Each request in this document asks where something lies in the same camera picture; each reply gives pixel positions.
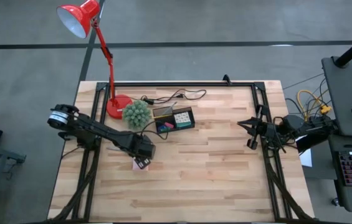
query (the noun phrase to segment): cable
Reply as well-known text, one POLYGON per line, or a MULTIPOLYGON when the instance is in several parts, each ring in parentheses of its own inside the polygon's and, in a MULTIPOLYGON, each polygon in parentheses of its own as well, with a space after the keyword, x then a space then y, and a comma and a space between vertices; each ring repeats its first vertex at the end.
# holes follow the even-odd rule
POLYGON ((291 87, 293 87, 293 86, 295 86, 295 85, 301 84, 301 83, 303 83, 303 82, 307 82, 307 81, 309 81, 309 80, 311 80, 311 79, 313 79, 313 78, 319 77, 320 75, 324 75, 324 73, 321 73, 321 74, 315 75, 315 76, 313 76, 313 77, 307 78, 306 80, 303 80, 303 81, 297 82, 297 83, 292 84, 292 85, 290 85, 290 86, 287 86, 287 87, 283 88, 282 90, 286 90, 287 88, 291 88, 291 87))
POLYGON ((315 99, 311 99, 311 100, 309 100, 308 103, 306 104, 306 110, 307 110, 309 116, 310 116, 309 111, 312 110, 311 108, 309 108, 309 106, 310 106, 310 103, 311 103, 312 101, 314 101, 314 100, 315 100, 315 99))
MULTIPOLYGON (((274 119, 273 119, 274 130, 276 129, 276 127, 275 127, 275 119, 277 119, 277 118, 280 118, 280 119, 283 121, 283 118, 281 118, 281 117, 278 117, 278 116, 277 116, 277 117, 274 117, 274 119)), ((277 139, 278 139, 278 143, 279 143, 279 145, 280 145, 282 151, 283 151, 284 153, 287 153, 286 150, 283 148, 282 143, 281 143, 281 140, 280 140, 280 137, 278 136, 277 133, 275 133, 275 136, 276 136, 277 139)))
POLYGON ((62 155, 62 156, 61 156, 61 159, 63 159, 67 154, 70 154, 70 153, 72 153, 72 152, 74 152, 74 151, 76 151, 77 149, 80 149, 80 148, 81 148, 80 146, 77 146, 75 149, 73 149, 73 150, 71 150, 71 151, 65 153, 64 155, 62 155))
MULTIPOLYGON (((297 100, 298 100, 298 104, 299 104, 300 108, 301 108, 303 111, 305 110, 305 108, 303 107, 302 102, 300 101, 300 94, 301 94, 301 93, 308 93, 308 94, 310 94, 310 95, 315 99, 315 101, 321 106, 321 103, 320 103, 318 97, 316 97, 312 92, 310 92, 309 90, 300 90, 300 91, 298 92, 298 94, 297 94, 297 100)), ((307 118, 308 118, 307 113, 303 112, 303 115, 304 115, 305 121, 307 121, 307 118)))
POLYGON ((199 100, 201 99, 204 95, 206 95, 206 90, 196 90, 196 91, 192 91, 192 90, 186 90, 186 89, 179 89, 177 90, 175 93, 173 93, 173 95, 171 96, 164 96, 161 98, 157 98, 157 99, 150 99, 148 98, 146 95, 143 95, 141 97, 141 100, 147 102, 149 105, 153 105, 153 104, 162 104, 162 103, 167 103, 169 102, 171 99, 173 98, 185 98, 187 100, 199 100), (188 93, 199 93, 199 92, 203 92, 203 94, 200 97, 197 98, 188 98, 184 93, 179 93, 181 90, 184 90, 188 93))
MULTIPOLYGON (((143 133, 144 133, 145 129, 146 129, 150 124, 153 124, 153 123, 161 123, 161 124, 164 125, 164 122, 162 122, 162 121, 152 121, 152 122, 149 122, 149 123, 143 128, 143 130, 141 131, 141 134, 140 134, 141 137, 143 137, 143 133)), ((153 132, 153 133, 157 134, 157 135, 158 135, 161 139, 163 139, 163 140, 166 140, 166 139, 168 138, 168 135, 169 135, 169 131, 166 132, 166 137, 164 137, 164 138, 162 138, 162 136, 161 136, 160 134, 156 133, 156 132, 153 132)))
POLYGON ((286 98, 285 100, 291 101, 291 102, 296 106, 296 108, 298 108, 298 110, 299 110, 299 112, 302 114, 302 116, 303 116, 303 117, 305 116, 305 115, 303 114, 302 110, 299 108, 299 106, 297 105, 297 103, 296 103, 293 99, 291 99, 291 98, 286 98))
POLYGON ((320 87, 317 87, 317 88, 314 90, 313 94, 315 94, 319 89, 320 89, 320 87))
MULTIPOLYGON (((328 101, 328 102, 326 102, 326 104, 328 104, 328 103, 330 103, 331 101, 328 101)), ((316 108, 319 108, 320 106, 316 106, 316 107, 314 107, 314 108, 312 108, 312 109, 316 109, 316 108)), ((304 111, 304 113, 307 113, 308 111, 304 111)), ((289 114, 300 114, 300 113, 289 113, 289 114)))
POLYGON ((318 108, 316 111, 315 111, 315 114, 314 114, 314 117, 317 115, 317 113, 320 111, 321 108, 318 108))
MULTIPOLYGON (((320 100, 323 104, 325 104, 325 106, 328 106, 328 104, 327 103, 325 103, 323 100, 320 100)), ((310 112, 312 112, 312 109, 313 109, 313 107, 314 107, 314 105, 315 104, 313 104, 313 106, 310 108, 310 110, 308 111, 308 113, 307 114, 310 114, 310 112)))
POLYGON ((321 86, 323 85, 323 82, 325 81, 325 78, 321 81, 321 84, 320 84, 320 96, 319 97, 321 97, 321 100, 324 100, 324 98, 323 98, 323 94, 325 93, 323 93, 322 91, 321 91, 321 86))

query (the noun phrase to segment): gray floor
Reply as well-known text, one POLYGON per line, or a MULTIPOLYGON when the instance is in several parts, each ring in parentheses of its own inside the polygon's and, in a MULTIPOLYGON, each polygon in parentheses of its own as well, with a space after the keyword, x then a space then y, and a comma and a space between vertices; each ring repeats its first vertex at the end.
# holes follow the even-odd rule
MULTIPOLYGON (((70 1, 0 0, 0 44, 87 43, 55 15, 70 1)), ((352 0, 108 0, 101 27, 107 42, 352 40, 352 0)), ((114 49, 116 80, 281 80, 289 86, 322 72, 321 59, 349 46, 114 49)), ((85 49, 0 50, 1 145, 27 154, 11 180, 0 181, 0 223, 47 216, 63 146, 46 124, 56 103, 73 103, 85 49)), ((92 54, 87 80, 106 80, 102 52, 92 54)), ((323 76, 285 90, 315 90, 323 76)), ((288 104, 290 112, 296 112, 288 104)), ((351 222, 330 205, 332 182, 307 180, 315 215, 351 222)))

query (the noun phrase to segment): wooden tabletop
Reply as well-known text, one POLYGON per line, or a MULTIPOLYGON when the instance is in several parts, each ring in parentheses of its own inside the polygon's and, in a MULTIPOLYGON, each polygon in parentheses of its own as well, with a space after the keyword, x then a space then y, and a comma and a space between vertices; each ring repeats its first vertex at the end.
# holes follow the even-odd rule
MULTIPOLYGON (((264 81, 272 117, 288 114, 280 81, 264 81)), ((96 82, 82 82, 75 106, 90 115, 96 82)), ((171 96, 176 87, 117 87, 133 98, 171 96)), ((187 87, 199 90, 202 87, 187 87)), ((167 140, 147 135, 156 145, 148 171, 132 170, 124 152, 108 150, 104 140, 98 163, 91 222, 265 222, 273 221, 261 146, 246 146, 250 136, 237 121, 254 116, 248 87, 205 87, 200 100, 178 100, 174 108, 191 106, 196 127, 169 133, 167 140)), ((100 118, 102 98, 98 104, 100 118)), ((159 108, 169 106, 150 106, 159 108)), ((107 116, 105 124, 127 130, 122 120, 107 116)), ((64 153, 76 147, 65 145, 64 153)), ((280 153, 287 189, 306 213, 312 204, 296 149, 280 153)), ((56 216, 76 190, 83 149, 67 155, 59 167, 49 210, 56 216)))

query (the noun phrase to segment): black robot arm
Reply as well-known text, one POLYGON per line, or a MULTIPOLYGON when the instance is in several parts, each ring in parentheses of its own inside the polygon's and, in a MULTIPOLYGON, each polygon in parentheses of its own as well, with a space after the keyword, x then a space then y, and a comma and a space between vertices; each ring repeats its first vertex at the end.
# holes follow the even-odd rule
POLYGON ((52 109, 48 124, 64 131, 59 133, 60 137, 67 139, 67 136, 75 136, 78 145, 89 149, 98 147, 97 136, 100 136, 110 140, 131 157, 152 159, 155 154, 155 145, 148 136, 131 131, 117 131, 79 113, 75 106, 56 105, 52 109))
POLYGON ((251 149, 256 149, 256 139, 259 135, 265 138, 273 149, 280 149, 282 145, 289 144, 288 141, 304 136, 297 141, 299 151, 304 151, 326 140, 328 135, 338 132, 336 122, 325 115, 310 117, 308 121, 295 115, 286 115, 283 118, 276 117, 282 120, 279 124, 266 123, 262 118, 268 108, 263 105, 258 107, 261 109, 257 108, 257 111, 260 111, 257 118, 251 117, 237 123, 252 136, 247 142, 251 149))

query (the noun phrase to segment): black cable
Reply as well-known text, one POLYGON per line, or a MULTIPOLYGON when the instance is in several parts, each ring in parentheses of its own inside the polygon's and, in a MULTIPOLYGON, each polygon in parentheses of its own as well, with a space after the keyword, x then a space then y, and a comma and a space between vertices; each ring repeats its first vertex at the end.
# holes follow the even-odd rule
MULTIPOLYGON (((326 102, 326 103, 324 103, 324 104, 328 104, 328 103, 330 103, 331 101, 328 101, 328 102, 326 102)), ((313 107, 312 109, 316 109, 316 108, 319 108, 320 106, 315 106, 315 107, 313 107)), ((308 111, 304 111, 304 113, 307 113, 308 111)), ((300 113, 289 113, 289 114, 300 114, 300 113)))
POLYGON ((320 75, 324 75, 324 73, 315 75, 315 76, 310 77, 310 78, 307 78, 307 79, 305 79, 305 80, 303 80, 303 81, 300 81, 300 82, 297 82, 297 83, 292 84, 292 85, 290 85, 290 86, 287 86, 287 87, 283 88, 282 90, 286 90, 287 88, 291 88, 291 87, 293 87, 293 86, 295 86, 295 85, 297 85, 297 84, 301 84, 301 83, 303 83, 303 82, 309 81, 309 80, 311 80, 311 79, 313 79, 313 78, 319 77, 320 75))
POLYGON ((307 149, 303 150, 301 153, 299 153, 299 156, 301 156, 303 153, 305 153, 307 149))
POLYGON ((328 103, 330 102, 327 102, 327 103, 325 103, 323 100, 321 100, 321 99, 311 99, 308 103, 307 103, 307 111, 306 111, 306 113, 308 113, 308 112, 311 112, 312 111, 312 109, 315 109, 315 108, 318 108, 318 107, 322 107, 322 105, 320 105, 320 106, 316 106, 316 107, 313 107, 313 108, 311 108, 311 109, 308 109, 309 107, 310 107, 310 103, 313 101, 313 100, 318 100, 318 101, 320 101, 320 102, 322 102, 325 106, 328 106, 328 103))
POLYGON ((317 87, 317 88, 314 90, 313 95, 320 89, 321 85, 320 85, 319 87, 317 87))
POLYGON ((321 91, 321 86, 323 85, 323 82, 325 81, 325 78, 321 81, 321 84, 320 84, 320 96, 321 97, 321 101, 323 102, 324 98, 323 98, 323 92, 321 91))
MULTIPOLYGON (((280 118, 280 119, 283 121, 283 118, 282 118, 282 117, 278 117, 278 116, 274 117, 274 119, 273 119, 274 131, 276 130, 276 127, 275 127, 275 119, 277 119, 277 118, 280 118)), ((285 149, 283 148, 283 146, 282 146, 280 137, 278 136, 277 132, 275 132, 275 136, 276 136, 277 139, 278 139, 278 143, 279 143, 279 145, 280 145, 282 151, 283 151, 284 153, 287 153, 286 150, 285 150, 285 149)))
POLYGON ((154 133, 154 134, 156 134, 157 136, 159 136, 159 137, 160 137, 161 139, 163 139, 163 140, 166 140, 166 139, 168 138, 168 136, 169 136, 169 131, 166 132, 166 137, 164 137, 164 138, 163 138, 160 134, 158 134, 158 133, 156 133, 156 132, 154 132, 154 131, 150 131, 150 130, 145 131, 145 129, 146 129, 150 124, 153 124, 153 123, 161 123, 161 124, 164 124, 164 122, 162 122, 162 121, 152 121, 152 122, 149 122, 149 123, 143 128, 143 130, 140 131, 140 132, 141 132, 140 136, 143 137, 143 133, 144 133, 144 132, 149 132, 149 133, 154 133))
POLYGON ((161 98, 157 98, 157 99, 150 99, 148 98, 146 95, 143 95, 141 97, 141 100, 147 102, 148 104, 150 105, 153 105, 153 104, 162 104, 162 103, 167 103, 169 102, 171 99, 173 98, 185 98, 187 100, 199 100, 201 99, 204 95, 206 95, 206 90, 186 90, 186 89, 179 89, 177 90, 175 93, 173 93, 173 95, 171 96, 164 96, 164 97, 161 97, 161 98), (199 92, 203 92, 203 94, 200 96, 200 97, 197 97, 197 98, 188 98, 184 93, 179 93, 181 90, 184 90, 188 93, 199 93, 199 92))
POLYGON ((308 101, 308 103, 306 104, 306 109, 307 109, 307 111, 310 111, 310 103, 312 103, 312 101, 315 101, 316 99, 311 99, 311 100, 309 100, 308 101))
POLYGON ((291 101, 295 106, 296 108, 298 108, 298 111, 302 114, 302 116, 304 117, 305 115, 303 114, 302 110, 300 109, 300 107, 298 106, 298 104, 291 98, 286 98, 285 100, 289 100, 291 101))
POLYGON ((320 111, 321 108, 318 108, 316 111, 315 111, 315 114, 314 114, 314 117, 317 116, 317 113, 320 111))
POLYGON ((75 149, 72 149, 71 151, 69 151, 69 152, 67 152, 67 153, 65 153, 64 155, 62 155, 61 156, 61 159, 63 159, 67 154, 70 154, 70 153, 72 153, 72 152, 74 152, 74 151, 76 151, 77 149, 80 149, 81 147, 76 147, 75 149))

